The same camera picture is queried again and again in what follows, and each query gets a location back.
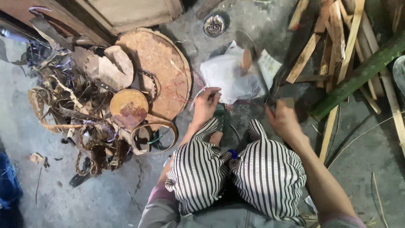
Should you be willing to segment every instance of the person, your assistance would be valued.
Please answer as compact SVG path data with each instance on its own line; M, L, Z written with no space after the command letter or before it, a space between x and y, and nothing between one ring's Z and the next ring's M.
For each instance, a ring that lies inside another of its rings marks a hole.
M282 100L264 111L292 150L269 140L261 123L248 126L250 143L237 157L222 152L213 118L220 88L206 88L180 146L152 189L139 228L301 228L301 188L318 210L321 227L365 228L350 199L311 148L295 111Z

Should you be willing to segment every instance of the sleeve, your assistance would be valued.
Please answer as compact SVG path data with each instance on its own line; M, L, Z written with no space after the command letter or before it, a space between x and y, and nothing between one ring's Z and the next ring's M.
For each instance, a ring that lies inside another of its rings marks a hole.
M342 214L327 216L320 221L321 228L366 228L358 217Z
M138 228L175 228L180 222L179 203L160 181L151 192Z

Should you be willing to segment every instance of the blue cloth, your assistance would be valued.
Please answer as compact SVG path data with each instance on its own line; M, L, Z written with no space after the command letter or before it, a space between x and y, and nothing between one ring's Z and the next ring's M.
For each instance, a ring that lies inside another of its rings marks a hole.
M23 191L18 183L14 167L5 153L0 152L0 207L10 209L17 202Z

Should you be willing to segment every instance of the concrete floor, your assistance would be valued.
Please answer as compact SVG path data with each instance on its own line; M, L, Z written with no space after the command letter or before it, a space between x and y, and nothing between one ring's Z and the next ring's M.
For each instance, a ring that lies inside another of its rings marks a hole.
M175 22L161 25L160 30L172 40L183 42L181 48L194 70L198 70L200 63L209 57L222 54L232 40L246 38L237 30L246 31L258 45L265 47L270 55L282 62L292 35L286 28L294 2L285 0L262 4L250 0L224 0L217 10L228 13L229 27L218 38L208 38L202 31L202 21L194 17L202 3L199 1ZM10 60L18 59L26 48L24 44L3 40ZM318 65L317 59L311 58L305 72L316 73ZM0 61L0 68L3 69L3 80L0 83L0 136L7 153L18 166L18 178L24 191L21 212L26 227L137 226L162 164L173 149L163 154L133 157L121 169L103 172L101 176L72 189L68 182L75 175L78 151L71 145L61 144L61 135L52 134L38 124L27 99L27 90L36 85L37 79L25 77L20 67L10 63ZM192 97L198 90L194 86ZM281 87L278 96L294 97L299 101L297 109L302 108L304 111L323 93L322 89L316 89L310 84L293 84ZM376 116L362 95L356 92L348 103L341 106L339 130L335 137L336 121L330 155L362 132L390 117L387 101L380 99L379 104L383 113ZM187 107L176 118L180 138L185 134L192 115ZM230 115L240 134L245 131L250 119L263 117L257 108L237 104L233 105ZM322 136L316 133L312 125L323 133L324 122L307 120L302 123L304 132L319 152ZM234 136L227 136L223 144L224 147L232 147L235 142ZM51 165L42 170L37 204L35 191L41 165L24 158L34 152L49 157ZM374 217L377 222L374 227L383 227L377 210L375 189L371 185L371 172L375 172L388 225L403 227L405 219L398 211L405 209L405 161L392 120L353 142L330 171L350 196L358 216L365 222ZM300 208L302 212L308 212L304 204Z

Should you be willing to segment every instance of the round leather piece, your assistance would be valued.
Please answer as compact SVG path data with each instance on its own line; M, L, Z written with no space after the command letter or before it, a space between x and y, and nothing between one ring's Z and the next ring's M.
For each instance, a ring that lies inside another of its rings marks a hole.
M110 111L115 120L126 127L133 127L145 119L149 104L141 91L124 89L111 99Z

